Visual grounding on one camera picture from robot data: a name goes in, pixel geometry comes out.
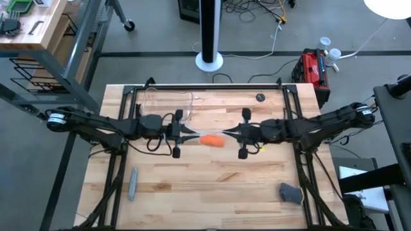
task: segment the wooden table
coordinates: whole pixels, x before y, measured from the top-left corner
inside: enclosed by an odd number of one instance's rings
[[[123,86],[107,86],[101,115],[118,117]],[[297,88],[304,116],[320,114],[312,85],[298,84]],[[194,90],[192,93],[193,110],[185,124],[194,130],[232,128],[242,122],[243,107],[252,110],[252,122],[283,118],[284,99],[280,90]],[[257,102],[258,93],[265,94],[267,99]],[[137,95],[137,103],[142,103],[143,94]],[[202,146],[197,140],[187,142],[181,146],[180,159],[143,155],[129,148],[116,228],[306,228],[302,207],[282,202],[278,193],[281,182],[299,186],[292,145],[269,144],[257,155],[239,160],[236,141],[232,138],[225,141],[224,148]],[[132,144],[145,150],[144,140]],[[159,150],[167,151],[166,146]],[[318,155],[338,187],[328,146],[322,145]],[[90,214],[102,197],[108,163],[109,156],[104,153],[90,158],[75,225]],[[320,195],[337,217],[347,223],[344,205],[319,163],[314,160],[313,164]],[[128,201],[132,167],[139,170],[138,185],[134,201]],[[312,198],[310,203],[317,223]]]
[[[47,49],[48,44],[51,42],[51,36],[53,35],[58,20],[61,17],[64,8],[66,7],[67,0],[53,0],[50,7],[37,7],[34,3],[31,10],[24,15],[21,15],[19,21],[21,23],[21,32],[14,37],[0,37],[0,50],[2,49],[26,49],[26,50],[42,50]],[[4,12],[4,16],[7,16],[3,7],[0,12]],[[44,21],[39,24],[37,29],[33,32],[33,35],[28,33],[37,21]]]

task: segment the clear plastic container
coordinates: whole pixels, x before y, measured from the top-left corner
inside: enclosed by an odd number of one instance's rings
[[[167,113],[174,114],[177,109],[182,109],[182,121],[186,121],[191,115],[193,98],[194,96],[192,92],[157,90],[153,87],[149,87],[144,92],[140,113],[143,116],[157,114],[163,117]],[[171,121],[171,116],[166,117],[164,120]]]

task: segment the gray floor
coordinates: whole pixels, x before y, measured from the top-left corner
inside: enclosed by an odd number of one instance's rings
[[[104,51],[191,51],[199,41],[199,26],[179,19],[176,1],[122,0],[127,17],[137,31],[126,33],[116,16],[109,28]],[[242,23],[235,14],[223,13],[220,34],[221,51],[268,51],[270,35],[276,23],[269,15],[256,12],[252,23]],[[300,1],[300,7],[287,11],[288,22],[277,38],[276,51],[302,51],[315,47],[319,37],[328,36],[331,47],[354,50],[382,22],[363,1]],[[389,21],[365,47],[365,50],[411,50],[411,29],[405,21]],[[235,83],[245,83],[249,76],[273,73],[283,63],[296,57],[269,57],[258,61],[226,58],[221,73]],[[341,71],[329,71],[331,98],[323,112],[354,101],[363,101],[372,88],[394,81],[409,73],[409,56],[359,56],[338,62]],[[0,59],[1,81],[11,87],[9,78],[17,77],[8,60]],[[278,76],[290,81],[293,64]],[[106,84],[143,83],[154,77],[159,83],[210,83],[211,75],[197,69],[193,58],[102,58],[98,64],[91,94],[101,103]],[[227,80],[219,78],[218,83]],[[276,78],[258,78],[255,82],[272,83]],[[38,230],[57,172],[67,134],[51,133],[44,123],[0,101],[0,227],[7,230]],[[66,176],[61,200],[52,228],[69,228],[80,197],[87,165],[89,145],[77,140]],[[346,146],[362,157],[375,157],[379,166],[396,162],[384,126],[364,131]],[[336,157],[350,157],[348,152],[332,148]],[[376,219],[386,228],[383,219]]]

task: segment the orange carrot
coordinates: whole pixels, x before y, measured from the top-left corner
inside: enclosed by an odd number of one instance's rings
[[[215,148],[223,148],[225,145],[224,138],[219,135],[201,136],[200,143]]]

